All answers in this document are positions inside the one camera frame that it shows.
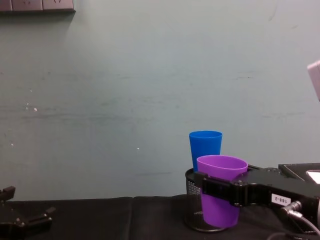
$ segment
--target mesh pencil holder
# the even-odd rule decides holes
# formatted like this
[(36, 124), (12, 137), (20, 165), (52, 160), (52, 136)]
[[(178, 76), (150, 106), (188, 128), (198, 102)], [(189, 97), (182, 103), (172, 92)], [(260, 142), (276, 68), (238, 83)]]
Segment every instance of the mesh pencil holder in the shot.
[(199, 232), (216, 233), (223, 231), (225, 228), (218, 228), (207, 224), (201, 206), (201, 189), (195, 185), (194, 169), (191, 168), (185, 172), (186, 180), (186, 209), (184, 215), (185, 224)]

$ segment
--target black table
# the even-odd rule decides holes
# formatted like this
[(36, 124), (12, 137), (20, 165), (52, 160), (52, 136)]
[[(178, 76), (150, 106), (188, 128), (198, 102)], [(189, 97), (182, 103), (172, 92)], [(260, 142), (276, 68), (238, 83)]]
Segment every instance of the black table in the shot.
[(55, 207), (50, 232), (30, 240), (266, 240), (284, 226), (273, 211), (241, 209), (237, 226), (220, 233), (189, 229), (183, 221), (186, 196), (8, 202), (26, 216)]

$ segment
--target purple cup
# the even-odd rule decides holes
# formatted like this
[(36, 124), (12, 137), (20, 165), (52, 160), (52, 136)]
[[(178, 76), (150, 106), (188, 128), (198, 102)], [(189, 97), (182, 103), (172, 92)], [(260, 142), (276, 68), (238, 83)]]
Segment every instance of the purple cup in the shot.
[[(231, 181), (248, 169), (248, 163), (233, 156), (207, 155), (197, 158), (198, 171), (210, 177)], [(204, 221), (218, 228), (230, 228), (238, 223), (240, 209), (228, 201), (203, 194), (201, 204)]]

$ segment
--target blue cup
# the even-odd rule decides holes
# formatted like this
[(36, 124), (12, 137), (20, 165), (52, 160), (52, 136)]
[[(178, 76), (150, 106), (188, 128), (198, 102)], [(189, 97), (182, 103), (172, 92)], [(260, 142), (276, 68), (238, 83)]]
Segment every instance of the blue cup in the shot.
[(189, 134), (193, 171), (198, 171), (197, 158), (220, 155), (222, 133), (219, 131), (194, 131)]

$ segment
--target plastic cup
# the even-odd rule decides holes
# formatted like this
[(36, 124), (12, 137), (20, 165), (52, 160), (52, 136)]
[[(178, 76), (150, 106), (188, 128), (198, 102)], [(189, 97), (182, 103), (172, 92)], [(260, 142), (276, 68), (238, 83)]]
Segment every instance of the plastic cup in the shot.
[(198, 170), (197, 158), (220, 155), (222, 133), (219, 131), (194, 131), (189, 134), (193, 170)]
[[(231, 181), (245, 173), (248, 164), (239, 158), (223, 155), (201, 156), (197, 159), (198, 171), (210, 177)], [(238, 223), (240, 209), (228, 201), (203, 194), (201, 204), (204, 221), (218, 228), (230, 228)]]

